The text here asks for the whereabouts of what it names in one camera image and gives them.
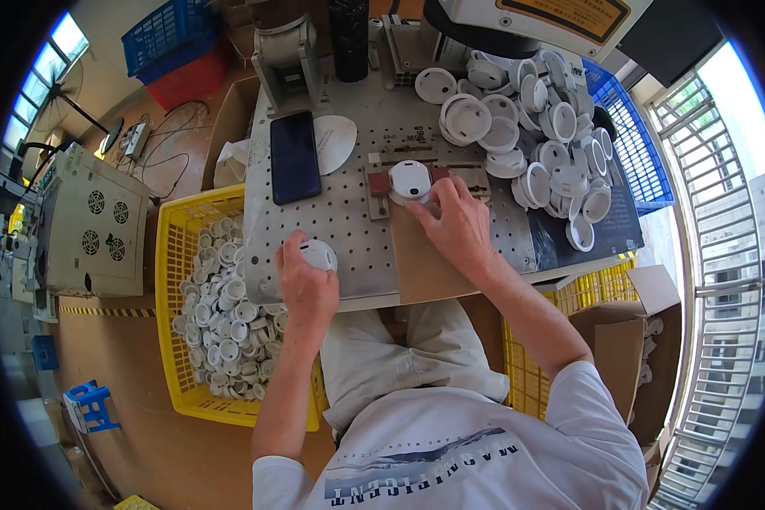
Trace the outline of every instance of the smartphone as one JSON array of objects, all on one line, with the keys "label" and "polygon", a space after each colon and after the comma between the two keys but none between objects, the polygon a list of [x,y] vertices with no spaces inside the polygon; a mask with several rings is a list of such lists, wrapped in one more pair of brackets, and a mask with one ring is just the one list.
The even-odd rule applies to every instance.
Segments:
[{"label": "smartphone", "polygon": [[278,118],[269,125],[272,201],[278,206],[322,193],[312,112]]}]

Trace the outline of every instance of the power strip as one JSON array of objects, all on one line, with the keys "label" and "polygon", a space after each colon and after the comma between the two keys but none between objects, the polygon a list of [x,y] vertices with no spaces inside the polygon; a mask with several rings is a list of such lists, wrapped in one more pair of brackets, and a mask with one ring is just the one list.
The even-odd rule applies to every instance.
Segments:
[{"label": "power strip", "polygon": [[125,147],[125,156],[134,160],[139,159],[151,131],[153,130],[146,123],[137,124],[129,135],[128,144]]}]

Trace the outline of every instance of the red plastic crate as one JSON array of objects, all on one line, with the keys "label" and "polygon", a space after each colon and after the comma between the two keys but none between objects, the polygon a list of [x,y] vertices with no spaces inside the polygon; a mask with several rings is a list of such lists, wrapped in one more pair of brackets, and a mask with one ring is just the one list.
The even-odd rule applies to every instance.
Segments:
[{"label": "red plastic crate", "polygon": [[215,92],[232,63],[232,45],[220,37],[214,48],[189,64],[167,73],[145,88],[165,111]]}]

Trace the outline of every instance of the shirt sleeve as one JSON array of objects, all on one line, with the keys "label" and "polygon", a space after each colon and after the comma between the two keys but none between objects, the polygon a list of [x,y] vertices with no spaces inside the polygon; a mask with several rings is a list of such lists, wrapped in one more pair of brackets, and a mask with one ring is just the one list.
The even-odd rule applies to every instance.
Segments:
[{"label": "shirt sleeve", "polygon": [[291,510],[302,508],[314,487],[303,464],[277,455],[252,464],[252,508]]},{"label": "shirt sleeve", "polygon": [[648,492],[640,445],[592,363],[574,362],[558,373],[550,387],[545,421],[630,475]]}]

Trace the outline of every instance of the yellow plastic crate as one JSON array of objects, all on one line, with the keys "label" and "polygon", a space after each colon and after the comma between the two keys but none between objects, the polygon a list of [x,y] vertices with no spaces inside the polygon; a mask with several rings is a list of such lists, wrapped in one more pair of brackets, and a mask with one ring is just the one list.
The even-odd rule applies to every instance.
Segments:
[{"label": "yellow plastic crate", "polygon": [[149,504],[140,496],[132,495],[121,503],[113,505],[113,510],[160,510],[159,507]]},{"label": "yellow plastic crate", "polygon": [[[254,427],[261,402],[258,399],[243,402],[215,397],[207,384],[196,384],[193,364],[187,356],[190,348],[171,327],[173,317],[184,306],[179,282],[193,271],[198,231],[225,216],[234,217],[243,212],[243,184],[199,193],[161,206],[156,233],[156,321],[161,362],[173,409],[196,418]],[[320,427],[320,416],[327,404],[323,372],[317,357],[312,367],[306,431],[314,432]]]},{"label": "yellow plastic crate", "polygon": [[[626,270],[634,268],[628,260],[617,266],[578,277],[555,292],[543,292],[564,315],[604,301],[637,301],[638,295]],[[513,334],[504,319],[501,320],[501,338],[504,344],[505,373],[510,378],[507,405],[516,411],[544,419],[550,400],[550,379],[524,351],[524,346]]]}]

